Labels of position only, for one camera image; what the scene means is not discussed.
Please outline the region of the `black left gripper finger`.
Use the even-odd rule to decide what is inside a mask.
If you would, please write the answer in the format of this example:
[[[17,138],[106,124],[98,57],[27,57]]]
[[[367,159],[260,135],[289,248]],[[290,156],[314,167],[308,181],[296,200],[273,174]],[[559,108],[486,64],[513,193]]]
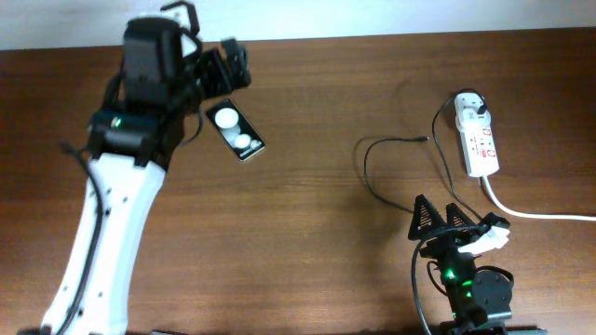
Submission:
[[[235,38],[225,39],[221,44],[226,53],[232,88],[248,87],[251,84],[251,73],[246,47]]]
[[[218,49],[203,52],[197,62],[197,87],[202,99],[229,95],[233,91],[229,70]]]

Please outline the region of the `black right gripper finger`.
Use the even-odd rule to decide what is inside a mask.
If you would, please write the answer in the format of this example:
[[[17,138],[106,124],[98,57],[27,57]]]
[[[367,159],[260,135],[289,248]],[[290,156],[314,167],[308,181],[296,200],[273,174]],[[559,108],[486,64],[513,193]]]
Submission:
[[[449,228],[475,227],[476,223],[456,204],[446,206],[447,226]]]
[[[414,202],[413,219],[408,232],[408,239],[411,241],[420,240],[446,226],[446,220],[432,203],[423,194],[418,195]]]

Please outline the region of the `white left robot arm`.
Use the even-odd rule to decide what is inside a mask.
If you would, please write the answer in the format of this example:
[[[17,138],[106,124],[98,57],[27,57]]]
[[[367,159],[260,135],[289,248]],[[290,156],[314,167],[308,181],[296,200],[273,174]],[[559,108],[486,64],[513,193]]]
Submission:
[[[194,41],[185,51],[183,40]],[[88,140],[62,150],[84,170],[85,200],[61,285],[42,334],[123,334],[142,232],[174,152],[191,143],[184,121],[203,101],[251,83],[236,39],[204,49],[197,33],[165,17],[130,20],[123,55]]]

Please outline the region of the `black Galaxy flip phone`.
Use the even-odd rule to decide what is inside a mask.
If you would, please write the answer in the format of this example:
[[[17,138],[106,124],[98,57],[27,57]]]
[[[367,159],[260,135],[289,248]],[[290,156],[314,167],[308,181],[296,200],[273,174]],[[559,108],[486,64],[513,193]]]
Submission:
[[[265,149],[264,138],[232,100],[212,106],[206,116],[239,161],[246,162]]]

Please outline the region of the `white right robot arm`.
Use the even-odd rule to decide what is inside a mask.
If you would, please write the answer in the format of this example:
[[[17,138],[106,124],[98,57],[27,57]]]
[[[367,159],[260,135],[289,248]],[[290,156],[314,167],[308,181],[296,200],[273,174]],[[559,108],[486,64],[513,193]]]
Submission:
[[[414,200],[408,239],[415,241],[411,261],[413,300],[421,326],[432,332],[420,299],[417,261],[420,257],[435,265],[440,279],[433,284],[448,299],[453,320],[446,322],[447,334],[505,334],[504,322],[512,317],[510,303],[515,278],[505,269],[483,265],[476,259],[508,242],[510,223],[493,212],[474,222],[457,204],[446,206],[446,215],[422,194]]]

